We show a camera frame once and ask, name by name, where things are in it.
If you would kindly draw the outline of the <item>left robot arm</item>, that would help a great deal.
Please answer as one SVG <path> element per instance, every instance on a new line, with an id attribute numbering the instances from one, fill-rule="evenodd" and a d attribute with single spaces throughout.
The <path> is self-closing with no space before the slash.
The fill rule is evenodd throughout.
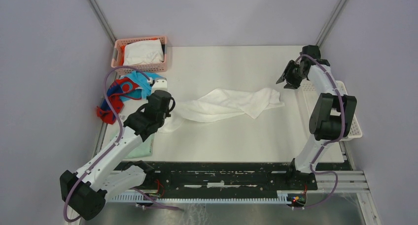
<path id="1" fill-rule="evenodd" d="M 170 117 L 175 101 L 167 91 L 156 90 L 125 121 L 119 121 L 119 134 L 103 150 L 76 172 L 66 170 L 60 176 L 64 218 L 72 223 L 78 218 L 68 217 L 68 208 L 80 218 L 91 220 L 104 208 L 108 200 L 126 190 L 141 186 L 151 188 L 155 183 L 154 168 L 143 161 L 129 163 L 128 167 L 112 176 L 111 173 L 136 147 L 145 143 Z"/>

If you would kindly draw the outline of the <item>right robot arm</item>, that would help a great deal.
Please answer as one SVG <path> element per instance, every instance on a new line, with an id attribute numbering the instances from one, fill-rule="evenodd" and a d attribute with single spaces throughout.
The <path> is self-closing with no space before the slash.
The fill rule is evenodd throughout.
<path id="1" fill-rule="evenodd" d="M 284 83 L 285 89 L 296 90 L 303 80 L 313 84 L 317 101 L 309 118 L 310 136 L 292 161 L 294 171 L 284 177 L 286 186 L 292 190 L 304 184 L 303 174 L 315 173 L 319 159 L 330 144 L 338 143 L 349 134 L 357 106 L 356 97 L 341 93 L 330 63 L 321 58 L 316 45 L 304 46 L 299 57 L 288 62 L 276 83 Z"/>

